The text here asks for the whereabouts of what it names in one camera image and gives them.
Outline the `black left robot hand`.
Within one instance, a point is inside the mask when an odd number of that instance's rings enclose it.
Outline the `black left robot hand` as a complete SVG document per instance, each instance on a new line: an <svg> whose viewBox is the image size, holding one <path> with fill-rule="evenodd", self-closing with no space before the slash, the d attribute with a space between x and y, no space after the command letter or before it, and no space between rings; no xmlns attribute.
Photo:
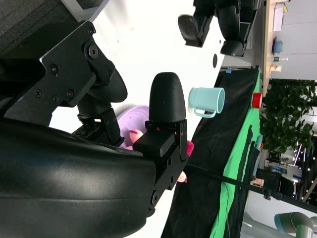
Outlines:
<svg viewBox="0 0 317 238"><path fill-rule="evenodd" d="M178 26L187 46L204 45L213 17L216 17L224 37L223 55L242 57L252 29L260 0L195 0L193 15L178 17Z"/></svg>

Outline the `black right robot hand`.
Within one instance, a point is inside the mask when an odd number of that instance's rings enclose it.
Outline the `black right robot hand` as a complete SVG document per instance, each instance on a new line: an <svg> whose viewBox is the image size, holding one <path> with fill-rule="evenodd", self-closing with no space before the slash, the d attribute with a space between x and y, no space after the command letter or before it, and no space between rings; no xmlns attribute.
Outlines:
<svg viewBox="0 0 317 238"><path fill-rule="evenodd" d="M0 235L123 238L141 229L187 155L185 100L155 76L132 150L112 103L127 89L90 21L49 24L0 59Z"/></svg>

